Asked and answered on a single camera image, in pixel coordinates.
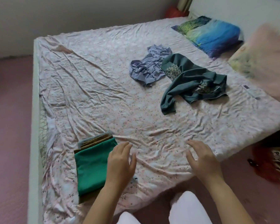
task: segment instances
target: person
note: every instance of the person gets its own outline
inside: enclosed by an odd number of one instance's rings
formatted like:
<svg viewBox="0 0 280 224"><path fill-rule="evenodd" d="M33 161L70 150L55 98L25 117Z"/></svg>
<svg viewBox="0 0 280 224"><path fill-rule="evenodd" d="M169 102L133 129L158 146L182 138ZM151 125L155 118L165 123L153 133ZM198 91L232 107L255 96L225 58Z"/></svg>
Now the person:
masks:
<svg viewBox="0 0 280 224"><path fill-rule="evenodd" d="M220 163L210 147L201 141L186 142L193 147L198 160L193 158L190 150L186 151L187 160L199 180L205 185L212 196L222 224L254 224L243 205L225 183ZM136 155L129 154L132 145L120 143L110 152L107 164L105 186L89 210L83 224L110 224L117 202L135 173ZM172 205L170 224L211 224L211 221L197 197L189 191L184 192ZM140 224L130 213L121 214L118 224Z"/></svg>

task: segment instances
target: wall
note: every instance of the wall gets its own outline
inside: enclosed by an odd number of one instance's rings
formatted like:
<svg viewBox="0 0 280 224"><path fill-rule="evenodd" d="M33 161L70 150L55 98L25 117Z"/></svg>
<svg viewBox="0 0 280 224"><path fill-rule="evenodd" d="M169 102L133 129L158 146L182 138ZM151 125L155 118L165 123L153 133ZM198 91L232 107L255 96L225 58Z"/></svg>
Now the wall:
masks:
<svg viewBox="0 0 280 224"><path fill-rule="evenodd" d="M33 40L161 19L178 0L0 0L0 57L33 53Z"/></svg>
<svg viewBox="0 0 280 224"><path fill-rule="evenodd" d="M193 0L190 11L239 26L245 39L265 22L280 29L280 0Z"/></svg>

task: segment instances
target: leg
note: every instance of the leg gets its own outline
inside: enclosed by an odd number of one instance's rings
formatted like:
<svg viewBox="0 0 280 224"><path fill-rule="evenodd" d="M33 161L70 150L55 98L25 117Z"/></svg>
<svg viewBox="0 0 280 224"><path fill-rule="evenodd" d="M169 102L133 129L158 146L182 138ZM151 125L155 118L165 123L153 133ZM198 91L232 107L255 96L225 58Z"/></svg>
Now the leg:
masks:
<svg viewBox="0 0 280 224"><path fill-rule="evenodd" d="M140 222L132 214L125 211L120 215L117 224L140 224Z"/></svg>
<svg viewBox="0 0 280 224"><path fill-rule="evenodd" d="M204 207L194 193L186 191L172 205L170 224L212 224Z"/></svg>

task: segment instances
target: pink carpet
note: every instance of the pink carpet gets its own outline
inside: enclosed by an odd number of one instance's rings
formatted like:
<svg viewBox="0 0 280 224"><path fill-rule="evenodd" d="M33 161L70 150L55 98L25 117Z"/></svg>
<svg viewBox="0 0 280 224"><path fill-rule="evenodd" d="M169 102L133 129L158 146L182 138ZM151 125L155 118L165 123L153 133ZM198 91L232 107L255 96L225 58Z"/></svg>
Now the pink carpet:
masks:
<svg viewBox="0 0 280 224"><path fill-rule="evenodd" d="M26 223L32 61L32 57L0 60L0 224ZM225 179L256 224L280 224L280 184L256 176L247 158L251 158L250 150L244 149L224 161ZM213 224L221 223L214 202L197 178L165 193L135 216L142 224L168 224L169 201L184 190L195 192Z"/></svg>
<svg viewBox="0 0 280 224"><path fill-rule="evenodd" d="M0 224L27 221L32 57L0 60Z"/></svg>

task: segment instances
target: green shirt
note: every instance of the green shirt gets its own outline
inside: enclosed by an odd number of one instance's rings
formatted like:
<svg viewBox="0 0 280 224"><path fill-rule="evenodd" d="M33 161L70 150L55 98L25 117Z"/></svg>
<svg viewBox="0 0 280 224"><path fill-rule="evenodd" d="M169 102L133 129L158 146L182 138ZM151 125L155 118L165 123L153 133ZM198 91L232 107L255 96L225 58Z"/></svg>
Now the green shirt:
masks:
<svg viewBox="0 0 280 224"><path fill-rule="evenodd" d="M105 185L108 155L116 145L112 138L75 154L79 196Z"/></svg>
<svg viewBox="0 0 280 224"><path fill-rule="evenodd" d="M165 73L176 76L165 91L161 100L161 110L164 115L175 112L174 96L180 95L189 104L196 100L215 99L226 96L226 75L219 75L206 68L193 64L185 56L175 53L167 56L161 69Z"/></svg>

